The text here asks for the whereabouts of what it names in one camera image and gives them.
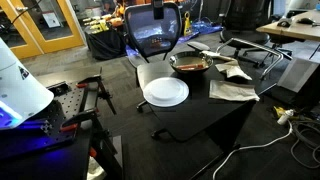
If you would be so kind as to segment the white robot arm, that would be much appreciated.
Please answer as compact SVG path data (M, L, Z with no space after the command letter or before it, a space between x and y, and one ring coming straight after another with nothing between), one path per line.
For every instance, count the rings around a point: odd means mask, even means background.
M45 109L54 94L43 86L0 38L0 129L14 129Z

